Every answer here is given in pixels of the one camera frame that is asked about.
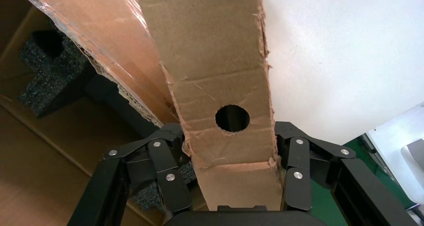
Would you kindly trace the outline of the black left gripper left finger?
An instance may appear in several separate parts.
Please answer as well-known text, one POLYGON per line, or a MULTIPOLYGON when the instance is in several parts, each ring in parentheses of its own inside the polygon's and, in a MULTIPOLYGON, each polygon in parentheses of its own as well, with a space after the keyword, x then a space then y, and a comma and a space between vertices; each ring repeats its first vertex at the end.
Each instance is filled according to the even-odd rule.
POLYGON ((100 160, 69 226, 119 226, 131 190, 155 181, 166 216, 189 211, 192 199, 179 167, 184 134, 169 123, 149 137, 107 152, 100 160))

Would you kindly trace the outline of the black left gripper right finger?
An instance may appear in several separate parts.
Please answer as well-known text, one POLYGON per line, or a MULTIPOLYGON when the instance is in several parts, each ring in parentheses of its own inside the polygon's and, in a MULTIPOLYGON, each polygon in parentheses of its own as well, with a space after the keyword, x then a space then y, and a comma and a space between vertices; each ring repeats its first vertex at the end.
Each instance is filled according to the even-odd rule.
POLYGON ((329 189, 350 226, 409 226, 411 217, 354 150, 313 138, 290 122, 275 123, 285 170, 281 208, 309 215, 311 181, 329 189))

